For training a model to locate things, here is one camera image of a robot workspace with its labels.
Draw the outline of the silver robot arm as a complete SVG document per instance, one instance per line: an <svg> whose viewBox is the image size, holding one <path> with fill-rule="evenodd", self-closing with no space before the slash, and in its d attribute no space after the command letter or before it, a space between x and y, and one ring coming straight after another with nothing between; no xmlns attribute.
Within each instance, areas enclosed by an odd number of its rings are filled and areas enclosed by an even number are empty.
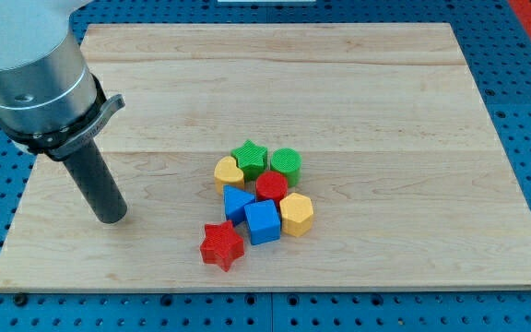
<svg viewBox="0 0 531 332"><path fill-rule="evenodd" d="M124 107L107 98L70 28L88 0L0 0L0 125L31 153L64 160Z"/></svg>

